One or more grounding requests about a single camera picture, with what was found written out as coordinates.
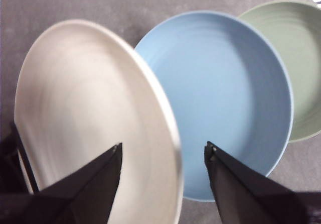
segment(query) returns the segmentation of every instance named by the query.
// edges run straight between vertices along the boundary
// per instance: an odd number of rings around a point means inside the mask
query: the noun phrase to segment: light blue bowl
[[[156,26],[136,50],[178,123],[184,197],[214,201],[207,141],[263,175],[273,170],[291,132],[293,97],[281,59],[256,30],[225,14],[190,12]]]

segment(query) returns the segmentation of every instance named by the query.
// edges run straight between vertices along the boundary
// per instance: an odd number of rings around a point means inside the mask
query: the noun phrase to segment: plate
[[[156,26],[136,51],[158,77],[178,123],[184,197],[214,200],[207,141],[261,174],[273,170],[289,138],[292,95],[281,60],[259,33],[225,14],[191,12]]]
[[[321,132],[321,11],[300,2],[273,2],[240,16],[279,52],[294,93],[290,142]]]
[[[183,178],[173,112],[147,64],[111,31],[82,20],[45,31],[20,72],[15,122],[40,189],[122,142],[108,223],[178,223]]]

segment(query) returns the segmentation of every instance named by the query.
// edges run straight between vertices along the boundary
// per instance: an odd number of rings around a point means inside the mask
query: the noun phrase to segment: stacked plate
[[[123,142],[109,223],[165,224],[179,220],[183,178],[184,197],[214,201],[207,141],[268,175],[289,140],[321,130],[320,20],[297,2],[240,19],[190,12],[156,26],[136,51],[94,23],[52,26],[26,56],[15,105],[38,186]]]

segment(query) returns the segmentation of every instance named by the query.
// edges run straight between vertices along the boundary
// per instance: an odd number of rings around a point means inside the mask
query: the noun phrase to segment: white plate
[[[117,35],[70,20],[45,31],[20,72],[15,122],[43,189],[123,142],[109,224],[177,223],[178,129],[156,77]]]

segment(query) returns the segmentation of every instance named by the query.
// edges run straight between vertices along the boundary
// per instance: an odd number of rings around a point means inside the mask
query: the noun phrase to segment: sage green bowl
[[[239,18],[254,26],[272,43],[288,70],[294,93],[290,142],[319,134],[321,10],[303,2],[271,2],[257,6]]]

